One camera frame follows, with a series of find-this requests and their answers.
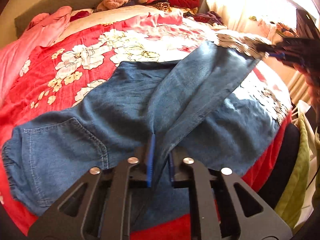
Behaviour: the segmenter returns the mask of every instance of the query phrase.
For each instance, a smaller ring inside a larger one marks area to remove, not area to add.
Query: blue jeans
[[[41,215],[88,169],[116,166],[154,132],[156,195],[136,228],[184,215],[187,191],[171,189],[167,169],[161,176],[170,150],[243,175],[279,128],[258,100],[232,93],[257,62],[210,41],[181,61],[122,62],[77,106],[13,130],[2,154],[12,195]]]

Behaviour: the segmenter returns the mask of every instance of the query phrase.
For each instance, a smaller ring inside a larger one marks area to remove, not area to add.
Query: bed
[[[44,0],[16,19],[17,34],[38,13],[52,13],[60,6],[68,5],[72,5],[74,10],[91,8],[99,1],[82,0],[76,5],[77,0]],[[93,13],[71,22],[54,37],[51,46],[32,49],[21,66],[0,109],[1,147],[11,138],[15,126],[49,111],[60,111],[80,104],[91,90],[108,82],[121,62],[181,60],[204,41],[214,39],[214,31],[184,19],[179,11],[167,14],[140,5]],[[258,192],[276,163],[285,128],[291,121],[291,106],[286,86],[262,61],[250,76],[274,91],[288,109],[269,146],[260,149],[259,158],[243,174],[244,181]],[[1,161],[0,192],[3,205],[15,224],[26,234],[37,218],[33,214],[36,212],[30,212],[26,204],[12,197],[13,188]],[[45,209],[52,201],[54,199],[43,202],[40,207]],[[173,220],[159,220],[157,226],[135,232],[132,238],[151,239],[154,235],[160,239],[170,239],[172,236],[188,239],[189,216],[185,214]]]

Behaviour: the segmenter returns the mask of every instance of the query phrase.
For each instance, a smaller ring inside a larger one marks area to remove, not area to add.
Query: jeans pocket
[[[22,135],[24,171],[41,207],[50,206],[91,167],[108,168],[107,148],[76,118]]]

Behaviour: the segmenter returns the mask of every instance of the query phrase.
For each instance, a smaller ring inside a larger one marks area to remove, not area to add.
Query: red floral bedspread
[[[40,114],[59,111],[79,103],[96,86],[106,82],[121,61],[170,61],[182,59],[210,40],[204,33],[183,23],[178,15],[136,16],[112,25],[97,25],[75,33],[47,48],[30,54],[20,76],[0,110],[0,146],[10,139],[12,129]],[[245,174],[244,180],[259,190],[276,161],[284,128],[270,147]],[[20,202],[12,199],[2,160],[0,160],[1,202],[23,233],[37,219]],[[145,231],[133,239],[189,239],[188,215]]]

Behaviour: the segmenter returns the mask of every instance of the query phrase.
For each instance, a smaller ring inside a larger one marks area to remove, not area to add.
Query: stitching
[[[31,164],[31,134],[29,136],[29,163],[30,163],[30,168],[31,168],[31,175],[32,175],[33,181],[35,183],[35,188],[36,188],[36,191],[37,191],[38,195],[40,196],[40,192],[39,192],[39,189],[37,187],[36,179],[35,179],[35,176],[33,174],[33,167],[32,167],[32,164]]]
[[[45,200],[38,200],[37,203],[39,203],[40,207],[50,207],[56,199],[45,199]]]
[[[104,170],[104,160],[103,160],[104,158],[103,158],[103,155],[104,155],[104,154],[101,154],[101,159],[102,159],[102,170]]]
[[[106,151],[106,162],[107,162],[107,169],[109,168],[109,156],[108,156],[108,151]]]
[[[73,117],[75,124],[78,125],[82,130],[89,135],[89,138],[95,141],[98,144],[98,147],[101,150],[101,154],[103,155],[104,152],[107,152],[107,147],[97,138],[95,137],[89,130],[87,130],[75,117]]]
[[[26,133],[38,133],[38,132],[42,132],[42,131],[55,130],[59,126],[66,127],[66,126],[70,126],[72,124],[77,124],[77,123],[79,123],[78,120],[75,117],[72,117],[62,123],[48,125],[48,126],[44,126],[44,127],[40,127],[40,128],[35,128],[35,129],[23,129],[23,131]]]

